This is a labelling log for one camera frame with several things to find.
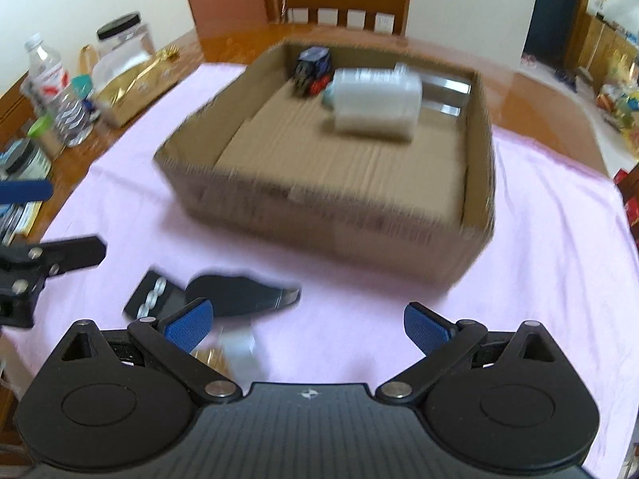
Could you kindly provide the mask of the black digital timer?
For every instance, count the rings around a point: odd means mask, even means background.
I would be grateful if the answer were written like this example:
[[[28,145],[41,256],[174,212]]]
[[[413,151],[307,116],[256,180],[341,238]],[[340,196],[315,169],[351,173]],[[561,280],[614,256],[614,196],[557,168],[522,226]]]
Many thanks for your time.
[[[122,312],[129,320],[145,317],[160,320],[177,313],[185,305],[184,290],[155,268],[150,268]]]

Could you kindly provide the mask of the white medical bottle green label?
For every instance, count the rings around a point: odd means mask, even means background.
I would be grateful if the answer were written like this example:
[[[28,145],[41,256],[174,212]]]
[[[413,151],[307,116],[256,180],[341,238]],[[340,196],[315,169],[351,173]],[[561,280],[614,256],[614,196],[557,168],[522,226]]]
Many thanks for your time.
[[[340,68],[333,75],[338,133],[411,143],[423,107],[423,83],[405,67]]]

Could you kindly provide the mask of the black toy train block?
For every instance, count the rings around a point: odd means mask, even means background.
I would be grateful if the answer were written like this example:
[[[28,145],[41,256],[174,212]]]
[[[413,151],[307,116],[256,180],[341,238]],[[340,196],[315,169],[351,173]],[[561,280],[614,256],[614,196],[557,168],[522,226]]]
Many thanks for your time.
[[[301,96],[315,96],[327,88],[333,73],[329,48],[309,47],[296,60],[292,82]]]

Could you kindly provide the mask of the dark round tin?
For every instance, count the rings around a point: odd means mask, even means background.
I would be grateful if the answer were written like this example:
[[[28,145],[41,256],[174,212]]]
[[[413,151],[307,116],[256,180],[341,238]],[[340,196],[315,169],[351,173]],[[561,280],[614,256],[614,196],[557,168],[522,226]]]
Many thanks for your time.
[[[1,154],[1,180],[46,180],[51,161],[31,139],[14,141]]]

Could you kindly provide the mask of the capsule bottle silver cap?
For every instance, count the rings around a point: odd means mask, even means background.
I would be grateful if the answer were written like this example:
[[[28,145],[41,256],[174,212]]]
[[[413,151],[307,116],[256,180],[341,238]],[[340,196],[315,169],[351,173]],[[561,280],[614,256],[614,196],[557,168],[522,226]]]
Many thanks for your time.
[[[201,343],[191,355],[240,387],[268,377],[261,347],[250,325],[222,328],[214,340]]]

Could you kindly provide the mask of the small green-lid container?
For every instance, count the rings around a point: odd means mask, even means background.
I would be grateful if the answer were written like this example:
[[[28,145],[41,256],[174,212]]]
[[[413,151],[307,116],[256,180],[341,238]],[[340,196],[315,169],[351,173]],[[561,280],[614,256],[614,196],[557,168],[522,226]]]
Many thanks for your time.
[[[28,129],[27,136],[41,147],[50,160],[57,159],[65,149],[48,115],[39,117]]]

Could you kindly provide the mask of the black teardrop-shaped device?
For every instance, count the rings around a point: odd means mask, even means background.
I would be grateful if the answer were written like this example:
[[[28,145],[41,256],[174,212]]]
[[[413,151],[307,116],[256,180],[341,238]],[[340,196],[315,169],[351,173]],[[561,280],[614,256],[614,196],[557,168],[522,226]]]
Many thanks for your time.
[[[212,305],[214,319],[260,316],[295,306],[301,289],[252,279],[204,273],[185,288],[186,302],[205,299]]]

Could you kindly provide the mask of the plastic water bottle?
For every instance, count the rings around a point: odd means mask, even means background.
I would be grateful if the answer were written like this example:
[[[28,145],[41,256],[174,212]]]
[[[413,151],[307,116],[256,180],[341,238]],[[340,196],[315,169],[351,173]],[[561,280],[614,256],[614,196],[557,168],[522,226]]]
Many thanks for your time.
[[[65,147],[80,145],[93,130],[88,110],[76,94],[61,54],[47,46],[39,32],[25,41],[29,80],[53,120]]]

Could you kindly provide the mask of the gold foil tissue pack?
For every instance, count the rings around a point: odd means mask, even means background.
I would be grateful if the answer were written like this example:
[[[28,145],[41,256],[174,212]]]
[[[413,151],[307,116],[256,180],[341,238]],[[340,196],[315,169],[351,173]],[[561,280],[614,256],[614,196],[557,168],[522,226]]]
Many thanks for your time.
[[[148,61],[118,75],[97,92],[93,104],[107,125],[121,128],[171,90],[180,80],[180,56],[177,47],[164,48]]]

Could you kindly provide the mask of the pink tablecloth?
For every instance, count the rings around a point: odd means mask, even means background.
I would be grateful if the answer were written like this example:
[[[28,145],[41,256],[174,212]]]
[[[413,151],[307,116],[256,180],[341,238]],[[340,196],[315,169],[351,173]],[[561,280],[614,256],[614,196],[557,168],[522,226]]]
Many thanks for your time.
[[[122,309],[150,268],[181,284],[204,271],[250,273],[302,290],[297,306],[252,327],[270,382],[377,386],[397,375],[420,358],[403,329],[412,301],[494,331],[540,321],[600,412],[586,467],[598,478],[616,477],[638,411],[638,255],[612,180],[495,129],[494,235],[443,291],[204,225],[184,213],[153,157],[241,72],[238,65],[200,66],[90,166],[46,236],[100,236],[106,257],[49,280],[32,329],[6,331],[6,371],[15,386],[27,388],[74,321],[123,328]]]

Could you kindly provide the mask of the jar with black lid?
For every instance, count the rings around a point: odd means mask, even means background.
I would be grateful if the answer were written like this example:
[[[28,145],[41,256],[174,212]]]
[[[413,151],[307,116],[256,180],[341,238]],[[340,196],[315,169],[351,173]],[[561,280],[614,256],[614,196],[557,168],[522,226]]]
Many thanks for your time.
[[[99,61],[115,75],[144,63],[156,52],[149,26],[139,12],[119,16],[96,31]]]

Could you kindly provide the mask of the open cardboard box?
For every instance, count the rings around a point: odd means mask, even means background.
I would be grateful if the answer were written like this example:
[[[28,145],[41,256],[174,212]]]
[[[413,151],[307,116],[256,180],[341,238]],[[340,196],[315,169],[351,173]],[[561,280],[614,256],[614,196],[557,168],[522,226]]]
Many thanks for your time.
[[[423,281],[456,283],[493,238],[495,167],[478,73],[395,49],[331,44],[338,68],[468,84],[458,116],[425,108],[409,142],[338,132],[295,93],[304,43],[262,53],[163,142],[155,162],[199,221]]]

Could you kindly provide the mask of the wooden side cabinet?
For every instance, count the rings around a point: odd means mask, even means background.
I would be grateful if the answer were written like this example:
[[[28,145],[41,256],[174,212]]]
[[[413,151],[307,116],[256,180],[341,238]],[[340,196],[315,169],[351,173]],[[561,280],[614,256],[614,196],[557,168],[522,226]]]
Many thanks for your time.
[[[600,18],[583,12],[573,30],[564,57],[569,69],[583,68],[591,76],[595,91],[614,77],[616,62],[623,61],[623,68],[630,69],[638,55],[638,48],[620,32]]]

